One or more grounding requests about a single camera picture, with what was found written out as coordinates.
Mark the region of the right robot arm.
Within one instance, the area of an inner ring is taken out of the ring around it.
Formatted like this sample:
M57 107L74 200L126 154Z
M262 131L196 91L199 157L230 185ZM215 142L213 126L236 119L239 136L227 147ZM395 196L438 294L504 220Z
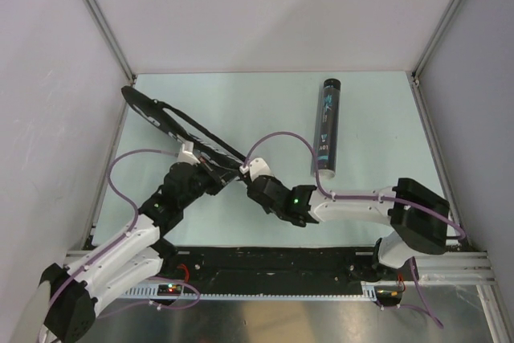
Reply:
M288 189L261 175L247 183L247 196L263 210L297 227L309 223L356 220L391 227L375 245L373 274L390 279L411 257L446 252L449 203L412 178L371 193L324 195L316 186Z

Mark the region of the black shuttlecock tube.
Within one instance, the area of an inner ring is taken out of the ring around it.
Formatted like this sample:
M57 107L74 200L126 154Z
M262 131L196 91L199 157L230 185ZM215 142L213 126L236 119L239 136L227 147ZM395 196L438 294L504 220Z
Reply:
M335 78L326 79L317 109L314 163L323 179L332 179L336 175L340 96L341 82Z

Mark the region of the black racket cover bag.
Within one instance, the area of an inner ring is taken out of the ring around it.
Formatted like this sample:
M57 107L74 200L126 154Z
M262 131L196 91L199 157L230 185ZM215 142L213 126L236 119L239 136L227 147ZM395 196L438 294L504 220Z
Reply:
M165 135L172 137L180 144L186 141L193 142L194 154L200 161L207 160L215 165L232 169L232 181L244 184L250 182L239 172L244 156L196 120L164 101L149 98L133 87L124 86L121 94L135 113ZM200 174L207 176L200 163L192 166Z

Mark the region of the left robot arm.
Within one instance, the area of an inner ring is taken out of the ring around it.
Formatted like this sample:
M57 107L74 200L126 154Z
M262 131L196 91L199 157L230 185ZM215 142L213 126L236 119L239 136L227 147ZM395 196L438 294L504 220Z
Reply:
M202 159L176 162L134 218L107 242L67 266L53 263L41 275L50 286L43 326L58 341L76 342L119 295L150 276L171 277L178 267L164 241L185 209L204 194L216 195L238 176Z

